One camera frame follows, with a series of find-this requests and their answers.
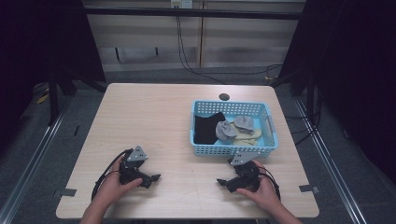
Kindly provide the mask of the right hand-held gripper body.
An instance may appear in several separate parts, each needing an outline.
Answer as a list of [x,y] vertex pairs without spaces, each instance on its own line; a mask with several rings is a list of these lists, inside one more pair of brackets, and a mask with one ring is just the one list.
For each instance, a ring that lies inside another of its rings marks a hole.
[[232,159],[228,159],[228,163],[239,177],[235,184],[239,184],[240,189],[258,189],[260,171],[253,160],[259,155],[259,152],[243,151],[237,152]]

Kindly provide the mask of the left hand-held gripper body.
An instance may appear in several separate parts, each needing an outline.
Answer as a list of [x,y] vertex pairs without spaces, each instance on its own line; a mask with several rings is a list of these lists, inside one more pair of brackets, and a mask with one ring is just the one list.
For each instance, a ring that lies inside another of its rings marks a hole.
[[139,171],[139,167],[148,158],[147,154],[140,146],[128,149],[120,162],[120,182],[122,185],[132,182],[137,178],[143,180],[145,185],[149,181],[149,177]]

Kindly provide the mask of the person's right hand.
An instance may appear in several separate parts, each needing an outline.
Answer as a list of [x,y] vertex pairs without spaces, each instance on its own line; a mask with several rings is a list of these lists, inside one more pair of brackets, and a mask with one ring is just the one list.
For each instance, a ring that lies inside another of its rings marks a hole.
[[264,166],[258,161],[254,161],[254,163],[263,173],[263,175],[259,176],[260,185],[258,189],[256,191],[251,191],[250,189],[237,189],[236,192],[249,198],[260,208],[268,212],[268,208],[270,207],[271,203],[280,202],[280,200],[276,195],[276,190],[272,181],[265,175],[266,171]]

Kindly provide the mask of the person's left hand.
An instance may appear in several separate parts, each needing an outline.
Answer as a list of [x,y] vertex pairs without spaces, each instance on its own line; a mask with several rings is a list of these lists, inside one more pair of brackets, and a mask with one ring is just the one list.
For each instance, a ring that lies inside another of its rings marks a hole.
[[101,205],[111,205],[119,200],[129,190],[138,187],[142,183],[141,178],[137,178],[132,182],[122,185],[120,182],[120,162],[123,157],[118,158],[110,172],[106,175],[105,180],[99,187],[94,200]]

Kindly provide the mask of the beige sock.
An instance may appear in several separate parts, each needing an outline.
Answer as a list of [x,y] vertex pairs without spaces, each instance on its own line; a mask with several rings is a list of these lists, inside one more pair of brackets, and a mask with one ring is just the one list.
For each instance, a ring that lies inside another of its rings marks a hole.
[[233,127],[234,131],[236,132],[236,137],[235,137],[236,140],[256,139],[262,135],[261,129],[255,129],[253,131],[240,129],[240,128],[236,127],[233,123],[231,124],[231,126]]
[[257,145],[257,139],[234,139],[233,145],[255,147]]

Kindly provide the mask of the grey sock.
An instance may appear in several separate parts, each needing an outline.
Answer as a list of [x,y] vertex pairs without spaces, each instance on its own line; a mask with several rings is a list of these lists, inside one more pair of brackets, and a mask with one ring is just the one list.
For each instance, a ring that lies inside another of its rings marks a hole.
[[228,120],[219,121],[216,126],[216,136],[220,140],[230,140],[237,136],[234,128]]
[[254,120],[252,117],[236,116],[233,123],[240,132],[252,132],[254,130]]

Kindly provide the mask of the black cloth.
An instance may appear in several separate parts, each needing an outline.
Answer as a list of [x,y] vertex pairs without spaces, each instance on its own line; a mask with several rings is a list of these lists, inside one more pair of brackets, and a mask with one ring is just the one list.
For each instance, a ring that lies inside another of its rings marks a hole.
[[214,145],[217,141],[216,127],[224,121],[224,115],[219,112],[207,118],[195,116],[193,143],[197,145]]

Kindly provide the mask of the light blue plastic basket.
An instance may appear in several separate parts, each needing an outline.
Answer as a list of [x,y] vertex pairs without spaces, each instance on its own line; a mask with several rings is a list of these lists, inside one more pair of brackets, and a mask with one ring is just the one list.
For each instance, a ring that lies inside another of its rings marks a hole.
[[[193,143],[195,116],[207,118],[221,112],[225,120],[232,122],[236,116],[249,116],[254,120],[254,130],[261,129],[255,147],[234,146],[233,140],[219,140],[214,145],[197,145]],[[259,152],[265,158],[278,147],[275,124],[266,103],[224,102],[198,100],[192,103],[190,140],[196,156],[233,156],[237,152]]]

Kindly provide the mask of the black metal stand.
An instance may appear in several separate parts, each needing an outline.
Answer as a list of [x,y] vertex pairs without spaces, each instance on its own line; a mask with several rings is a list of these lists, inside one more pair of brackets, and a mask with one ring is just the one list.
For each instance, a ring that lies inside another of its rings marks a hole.
[[53,71],[49,73],[49,105],[49,126],[51,126],[59,116],[58,88],[56,82],[56,75]]

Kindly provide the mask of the black curtain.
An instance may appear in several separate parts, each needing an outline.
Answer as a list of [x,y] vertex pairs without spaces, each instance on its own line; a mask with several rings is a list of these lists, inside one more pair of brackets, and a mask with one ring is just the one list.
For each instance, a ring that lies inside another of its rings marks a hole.
[[35,85],[106,80],[82,0],[0,0],[0,154],[19,129]]
[[279,79],[314,81],[366,157],[396,185],[396,0],[305,0]]

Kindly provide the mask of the metal floor rail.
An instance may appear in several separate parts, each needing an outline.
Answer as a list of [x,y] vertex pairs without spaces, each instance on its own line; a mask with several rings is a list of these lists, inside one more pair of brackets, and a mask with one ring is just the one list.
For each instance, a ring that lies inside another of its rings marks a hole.
[[308,112],[304,102],[301,99],[297,99],[294,101],[294,103],[300,115],[303,117],[304,125],[308,130],[309,137],[312,139],[353,224],[368,224],[363,212],[360,209],[360,206],[355,200],[355,197],[351,193],[345,179],[341,175],[335,161],[333,160],[329,149],[324,143],[318,128],[308,118]]
[[43,137],[41,138],[38,146],[35,149],[35,153],[32,155],[29,161],[26,161],[24,163],[24,170],[17,182],[16,187],[11,191],[5,205],[0,210],[0,224],[11,224],[21,205],[24,196],[26,195],[27,190],[29,189],[35,177],[40,163],[43,161],[44,156],[47,153],[54,136],[58,132],[63,122],[65,112],[67,111],[73,100],[73,96],[69,96],[65,99],[61,111],[55,117],[51,125],[47,127]]

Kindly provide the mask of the black horizontal frame bar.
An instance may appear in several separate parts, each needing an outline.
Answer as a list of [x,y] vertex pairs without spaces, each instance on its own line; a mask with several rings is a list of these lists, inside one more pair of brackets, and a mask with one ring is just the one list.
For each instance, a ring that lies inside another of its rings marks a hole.
[[86,14],[130,15],[130,16],[170,16],[200,18],[232,18],[299,21],[309,18],[303,13],[261,12],[240,10],[183,9],[183,8],[135,8],[135,7],[84,7]]

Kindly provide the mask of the white wall socket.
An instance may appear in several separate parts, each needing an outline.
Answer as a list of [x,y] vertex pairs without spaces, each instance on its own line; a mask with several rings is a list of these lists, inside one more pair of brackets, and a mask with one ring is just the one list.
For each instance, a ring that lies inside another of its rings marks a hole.
[[170,0],[171,8],[193,9],[192,0]]

